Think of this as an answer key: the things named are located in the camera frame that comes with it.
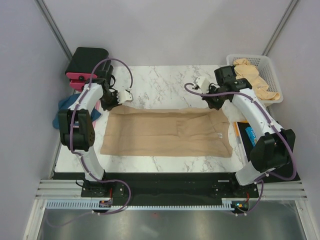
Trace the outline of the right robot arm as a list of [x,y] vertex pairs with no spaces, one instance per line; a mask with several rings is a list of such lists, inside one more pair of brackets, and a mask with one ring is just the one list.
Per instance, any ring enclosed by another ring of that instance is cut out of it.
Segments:
[[235,105],[248,121],[257,142],[249,153],[248,162],[236,172],[236,180],[229,184],[235,197],[247,191],[247,185],[263,176],[275,176],[283,181],[292,181],[297,175],[293,161],[295,133],[285,130],[267,112],[246,78],[238,78],[233,66],[227,65],[214,71],[218,86],[206,78],[194,82],[205,96],[203,100],[211,109],[220,109],[226,100]]

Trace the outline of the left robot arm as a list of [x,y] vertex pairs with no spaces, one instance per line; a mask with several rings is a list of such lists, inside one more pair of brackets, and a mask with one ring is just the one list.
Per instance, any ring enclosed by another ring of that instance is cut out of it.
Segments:
[[111,79],[110,74],[88,79],[75,101],[57,114],[61,144],[79,159],[85,179],[94,182],[92,191],[99,197],[109,193],[110,185],[103,180],[105,170],[94,149],[96,133],[91,114],[97,102],[118,105],[117,91],[110,90]]

